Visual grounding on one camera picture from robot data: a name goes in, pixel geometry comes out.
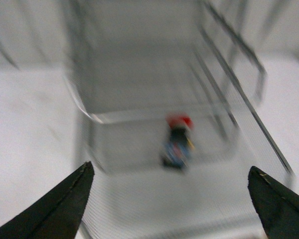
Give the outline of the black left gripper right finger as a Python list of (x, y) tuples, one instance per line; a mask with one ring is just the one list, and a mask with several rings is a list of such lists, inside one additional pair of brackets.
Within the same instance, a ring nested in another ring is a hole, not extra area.
[(248, 190), (269, 239), (299, 239), (299, 195), (256, 166)]

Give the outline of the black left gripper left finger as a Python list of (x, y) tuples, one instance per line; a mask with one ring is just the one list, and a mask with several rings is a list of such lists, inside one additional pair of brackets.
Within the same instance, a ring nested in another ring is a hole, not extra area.
[(29, 208), (0, 227), (0, 239), (73, 239), (76, 237), (94, 178), (85, 162)]

